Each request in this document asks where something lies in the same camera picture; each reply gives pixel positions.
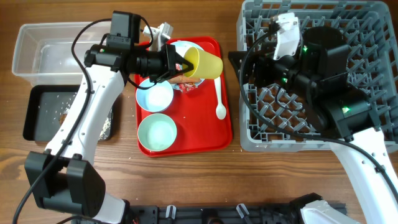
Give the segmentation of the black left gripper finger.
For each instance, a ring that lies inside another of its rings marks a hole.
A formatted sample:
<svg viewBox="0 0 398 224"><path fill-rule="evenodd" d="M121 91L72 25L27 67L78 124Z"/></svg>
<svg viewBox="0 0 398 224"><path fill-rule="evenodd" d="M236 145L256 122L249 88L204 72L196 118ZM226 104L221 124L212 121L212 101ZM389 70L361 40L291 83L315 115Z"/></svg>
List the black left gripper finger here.
<svg viewBox="0 0 398 224"><path fill-rule="evenodd" d="M175 54L175 62L181 65L182 70L193 70L193 64L178 53Z"/></svg>
<svg viewBox="0 0 398 224"><path fill-rule="evenodd" d="M183 75L183 70L167 70L161 75L157 75L154 78L154 83L162 83L164 81L170 80L173 77Z"/></svg>

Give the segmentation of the yellow plastic cup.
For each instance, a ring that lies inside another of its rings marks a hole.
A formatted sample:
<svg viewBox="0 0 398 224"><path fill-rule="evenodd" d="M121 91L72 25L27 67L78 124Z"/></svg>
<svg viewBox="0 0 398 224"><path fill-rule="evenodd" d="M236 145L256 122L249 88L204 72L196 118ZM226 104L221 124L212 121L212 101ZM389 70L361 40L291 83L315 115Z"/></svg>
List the yellow plastic cup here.
<svg viewBox="0 0 398 224"><path fill-rule="evenodd" d="M188 78L216 79L223 72L222 59L201 49L190 47L184 59L193 65L193 69L184 73Z"/></svg>

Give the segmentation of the light blue bowl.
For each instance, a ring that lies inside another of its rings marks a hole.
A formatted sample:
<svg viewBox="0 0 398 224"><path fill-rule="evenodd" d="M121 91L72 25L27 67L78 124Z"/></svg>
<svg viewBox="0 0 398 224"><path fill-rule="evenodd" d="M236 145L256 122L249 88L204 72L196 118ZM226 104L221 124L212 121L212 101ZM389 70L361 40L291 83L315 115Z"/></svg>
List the light blue bowl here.
<svg viewBox="0 0 398 224"><path fill-rule="evenodd" d="M149 79L140 83L136 90L136 102L145 111L158 113L166 110L174 98L174 89L168 81L154 84Z"/></svg>

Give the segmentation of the green bowl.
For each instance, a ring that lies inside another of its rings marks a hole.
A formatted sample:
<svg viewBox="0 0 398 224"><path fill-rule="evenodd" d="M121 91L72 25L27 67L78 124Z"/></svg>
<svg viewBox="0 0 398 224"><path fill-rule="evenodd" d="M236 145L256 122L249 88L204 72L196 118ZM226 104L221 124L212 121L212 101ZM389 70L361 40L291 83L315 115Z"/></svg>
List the green bowl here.
<svg viewBox="0 0 398 224"><path fill-rule="evenodd" d="M173 119L165 114L151 114L141 121L137 137L145 149L151 152L164 151L175 142L177 126Z"/></svg>

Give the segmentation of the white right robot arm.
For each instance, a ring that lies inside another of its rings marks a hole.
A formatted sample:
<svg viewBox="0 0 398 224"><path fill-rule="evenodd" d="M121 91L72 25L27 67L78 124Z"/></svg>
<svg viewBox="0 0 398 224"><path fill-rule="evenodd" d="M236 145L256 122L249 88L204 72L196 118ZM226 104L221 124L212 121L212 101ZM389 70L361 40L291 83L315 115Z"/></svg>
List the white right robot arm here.
<svg viewBox="0 0 398 224"><path fill-rule="evenodd" d="M397 222L397 175L376 109L348 82L348 44L339 30L306 30L299 54L271 58L251 47L228 54L240 85L277 84L303 99L313 139L327 141L343 165L368 223Z"/></svg>

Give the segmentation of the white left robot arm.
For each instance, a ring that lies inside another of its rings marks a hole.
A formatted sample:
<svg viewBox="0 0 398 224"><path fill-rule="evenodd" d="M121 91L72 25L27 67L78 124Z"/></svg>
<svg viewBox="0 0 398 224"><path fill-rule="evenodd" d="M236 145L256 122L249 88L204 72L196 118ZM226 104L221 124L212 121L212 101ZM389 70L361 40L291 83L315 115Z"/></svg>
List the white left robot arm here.
<svg viewBox="0 0 398 224"><path fill-rule="evenodd" d="M152 51L139 42L144 18L114 11L111 28L101 42L86 51L78 66L83 78L67 117L41 153L30 152L25 172L39 208L68 213L71 219L94 223L130 223L127 200L106 192L106 185L93 167L95 150L105 119L130 75L148 78L153 85L194 69L173 45Z"/></svg>

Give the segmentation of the grey dishwasher rack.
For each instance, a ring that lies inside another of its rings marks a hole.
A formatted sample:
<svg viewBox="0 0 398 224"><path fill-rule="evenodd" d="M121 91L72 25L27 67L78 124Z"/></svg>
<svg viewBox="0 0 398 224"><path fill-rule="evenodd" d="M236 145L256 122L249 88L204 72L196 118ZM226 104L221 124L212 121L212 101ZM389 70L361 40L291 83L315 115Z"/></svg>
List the grey dishwasher rack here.
<svg viewBox="0 0 398 224"><path fill-rule="evenodd" d="M397 37L388 6L380 1L244 1L236 23L237 48L247 50L268 30L271 18L293 12L301 30L338 29L349 45L348 80L377 109L388 152L397 150ZM315 134L303 100L277 85L245 84L239 104L240 144L249 152L327 150L326 142L291 136Z"/></svg>

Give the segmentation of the black waste tray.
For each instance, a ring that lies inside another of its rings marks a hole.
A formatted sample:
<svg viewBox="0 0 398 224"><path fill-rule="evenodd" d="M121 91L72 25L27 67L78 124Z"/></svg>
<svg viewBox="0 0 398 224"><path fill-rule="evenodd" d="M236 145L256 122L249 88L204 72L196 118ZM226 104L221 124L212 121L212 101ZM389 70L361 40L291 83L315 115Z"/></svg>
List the black waste tray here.
<svg viewBox="0 0 398 224"><path fill-rule="evenodd" d="M60 129L62 101L77 92L78 85L36 85L31 89L22 136L28 141L48 142Z"/></svg>

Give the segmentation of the brown sausage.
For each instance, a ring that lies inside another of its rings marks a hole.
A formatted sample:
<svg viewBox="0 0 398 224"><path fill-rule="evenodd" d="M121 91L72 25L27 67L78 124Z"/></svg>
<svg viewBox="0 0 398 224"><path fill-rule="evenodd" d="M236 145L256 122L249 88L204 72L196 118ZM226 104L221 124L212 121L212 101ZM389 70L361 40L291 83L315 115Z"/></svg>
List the brown sausage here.
<svg viewBox="0 0 398 224"><path fill-rule="evenodd" d="M200 81L201 81L200 78L185 77L183 75L176 76L168 80L170 84L198 83Z"/></svg>

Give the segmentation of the light blue plate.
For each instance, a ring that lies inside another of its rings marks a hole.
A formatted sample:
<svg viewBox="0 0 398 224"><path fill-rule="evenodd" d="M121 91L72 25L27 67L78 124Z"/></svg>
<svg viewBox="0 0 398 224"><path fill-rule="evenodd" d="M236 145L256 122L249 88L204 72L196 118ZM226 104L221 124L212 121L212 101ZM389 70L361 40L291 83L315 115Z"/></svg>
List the light blue plate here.
<svg viewBox="0 0 398 224"><path fill-rule="evenodd" d="M173 42L172 45L175 46L176 51L178 54L180 54L181 56L184 56L186 51L190 48L190 47L194 47L200 50L203 50L202 47L200 47L198 44L194 43L194 42L190 42L190 41L186 41L186 40L178 40L176 42ZM198 87L200 84L202 84L204 82L204 79L201 78L201 81L196 83L196 86ZM176 87L175 84L171 84L172 88L174 90L178 90L178 88Z"/></svg>

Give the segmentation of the red snack wrapper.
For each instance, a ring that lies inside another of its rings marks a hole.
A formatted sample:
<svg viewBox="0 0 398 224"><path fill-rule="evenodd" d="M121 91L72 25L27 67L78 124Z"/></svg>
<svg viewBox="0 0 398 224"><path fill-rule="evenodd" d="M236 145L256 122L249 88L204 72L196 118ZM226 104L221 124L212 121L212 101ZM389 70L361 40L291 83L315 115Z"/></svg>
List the red snack wrapper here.
<svg viewBox="0 0 398 224"><path fill-rule="evenodd" d="M181 83L181 84L175 84L175 85L178 88L178 90L180 90L182 93L192 91L197 87L196 83Z"/></svg>

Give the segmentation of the red serving tray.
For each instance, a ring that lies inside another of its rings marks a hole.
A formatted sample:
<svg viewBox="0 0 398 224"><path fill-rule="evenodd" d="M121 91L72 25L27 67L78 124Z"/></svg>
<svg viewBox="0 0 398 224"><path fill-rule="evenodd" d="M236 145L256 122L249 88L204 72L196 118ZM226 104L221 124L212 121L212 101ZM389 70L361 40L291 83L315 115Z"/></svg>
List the red serving tray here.
<svg viewBox="0 0 398 224"><path fill-rule="evenodd" d="M191 154L224 149L232 141L233 129L229 109L225 119L218 119L218 104L213 80L204 80L187 93L174 90L170 106L163 112L176 124L177 137L164 151L155 152L137 143L141 152L149 157Z"/></svg>

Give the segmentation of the white plastic spoon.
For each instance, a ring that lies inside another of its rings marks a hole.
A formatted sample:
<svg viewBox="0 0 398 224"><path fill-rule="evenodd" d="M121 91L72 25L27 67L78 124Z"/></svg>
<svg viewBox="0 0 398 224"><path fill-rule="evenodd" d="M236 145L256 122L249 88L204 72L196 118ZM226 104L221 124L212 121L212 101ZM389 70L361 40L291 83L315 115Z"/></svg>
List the white plastic spoon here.
<svg viewBox="0 0 398 224"><path fill-rule="evenodd" d="M217 98L217 106L216 106L216 116L218 119L225 119L226 117L226 107L222 102L222 91L221 91L221 78L218 77L214 79L216 98Z"/></svg>

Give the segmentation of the brown food scrap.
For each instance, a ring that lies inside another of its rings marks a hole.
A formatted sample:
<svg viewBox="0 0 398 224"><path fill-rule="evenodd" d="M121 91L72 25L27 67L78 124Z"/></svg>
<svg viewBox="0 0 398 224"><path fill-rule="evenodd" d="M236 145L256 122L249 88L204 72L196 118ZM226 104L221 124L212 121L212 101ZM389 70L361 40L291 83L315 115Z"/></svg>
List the brown food scrap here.
<svg viewBox="0 0 398 224"><path fill-rule="evenodd" d="M66 117L67 117L67 114L65 114L65 113L60 116L60 119L59 119L60 125L63 124L63 122L65 121Z"/></svg>

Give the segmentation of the clear plastic bin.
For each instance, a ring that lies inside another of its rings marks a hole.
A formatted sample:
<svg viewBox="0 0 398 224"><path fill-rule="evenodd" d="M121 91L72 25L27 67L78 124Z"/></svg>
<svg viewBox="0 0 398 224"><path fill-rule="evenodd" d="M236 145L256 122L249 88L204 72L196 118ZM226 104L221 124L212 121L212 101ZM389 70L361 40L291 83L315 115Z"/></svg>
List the clear plastic bin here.
<svg viewBox="0 0 398 224"><path fill-rule="evenodd" d="M83 73L71 53L88 22L24 24L19 29L12 73L36 85L79 85Z"/></svg>

